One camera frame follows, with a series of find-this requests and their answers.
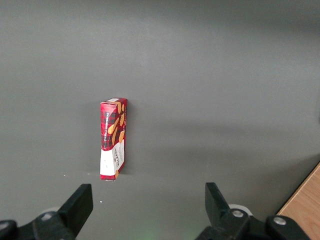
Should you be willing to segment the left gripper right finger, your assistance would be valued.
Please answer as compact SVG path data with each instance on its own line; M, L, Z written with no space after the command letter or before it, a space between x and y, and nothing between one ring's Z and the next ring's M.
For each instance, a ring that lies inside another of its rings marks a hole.
M270 215L265 221L227 204L214 182L205 184L205 210L210 221L198 240L306 240L308 235L291 218Z

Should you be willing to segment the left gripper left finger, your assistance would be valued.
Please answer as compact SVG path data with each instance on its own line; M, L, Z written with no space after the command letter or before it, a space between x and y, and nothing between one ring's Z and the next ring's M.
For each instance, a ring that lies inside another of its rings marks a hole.
M47 210L19 228L21 240L74 240L93 210L91 184L81 184L58 210Z

